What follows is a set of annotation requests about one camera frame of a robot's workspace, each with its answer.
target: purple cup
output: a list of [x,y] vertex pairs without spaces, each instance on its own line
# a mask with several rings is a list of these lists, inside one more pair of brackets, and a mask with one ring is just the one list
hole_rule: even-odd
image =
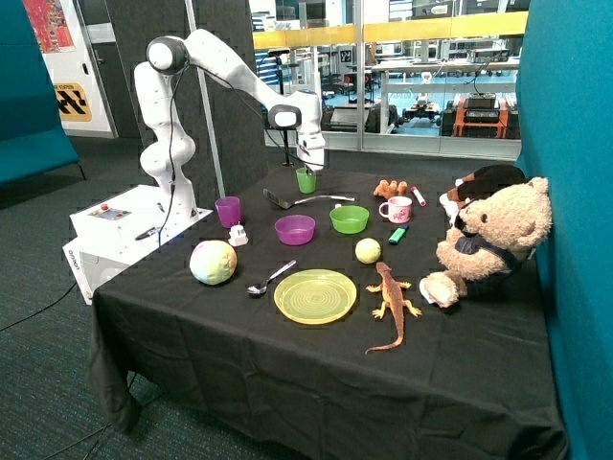
[[287,216],[275,222],[275,230],[279,240],[285,244],[290,246],[307,244],[315,233],[315,219],[302,215]]
[[232,228],[240,224],[240,199],[237,196],[226,196],[215,202],[219,220],[224,228]]

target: glass wall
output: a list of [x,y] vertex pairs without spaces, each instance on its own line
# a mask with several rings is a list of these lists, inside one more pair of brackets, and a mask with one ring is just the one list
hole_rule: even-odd
[[[251,0],[259,75],[284,94],[321,95],[331,149],[514,159],[528,6]],[[269,56],[283,47],[281,61]]]

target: yellow ball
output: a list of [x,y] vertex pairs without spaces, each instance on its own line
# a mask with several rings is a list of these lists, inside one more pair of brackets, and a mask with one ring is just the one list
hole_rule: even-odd
[[357,242],[355,257],[362,264],[374,264],[381,257],[381,246],[372,238],[365,238]]
[[229,280],[237,267],[237,253],[225,241],[203,241],[193,250],[190,270],[196,280],[218,285]]

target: purple bowl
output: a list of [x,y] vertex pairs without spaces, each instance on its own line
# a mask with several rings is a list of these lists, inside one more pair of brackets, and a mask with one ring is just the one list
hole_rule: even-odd
[[279,240],[290,246],[307,244],[315,232],[315,219],[309,216],[287,216],[275,222]]

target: black tablecloth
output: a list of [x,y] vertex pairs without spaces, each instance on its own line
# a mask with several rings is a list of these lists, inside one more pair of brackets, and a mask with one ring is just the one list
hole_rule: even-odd
[[[248,244],[238,267],[214,287],[195,280],[195,246],[227,240],[216,214],[100,287],[94,295],[89,380],[104,414],[119,430],[138,420],[125,376],[136,371],[178,403],[206,409],[257,440],[283,443],[311,458],[486,459],[562,458],[566,435],[556,404],[548,336],[533,264],[526,264],[488,296],[464,299],[443,311],[420,296],[420,278],[440,269],[435,250],[447,218],[437,206],[449,183],[410,178],[428,200],[415,206],[407,236],[392,246],[396,225],[378,214],[375,174],[323,171],[317,193],[355,196],[371,211],[359,235],[336,233],[335,202],[314,200],[283,210],[267,188],[293,200],[295,173],[280,170],[241,195]],[[274,222],[306,214],[317,221],[313,241],[280,243]],[[374,238],[381,260],[405,298],[423,310],[406,314],[406,339],[391,352],[364,352],[396,338],[391,314],[382,321],[375,266],[354,256],[357,242]],[[349,276],[358,297],[341,320],[305,326],[274,303],[275,281],[260,299],[245,287],[284,263],[298,270],[326,268]]]

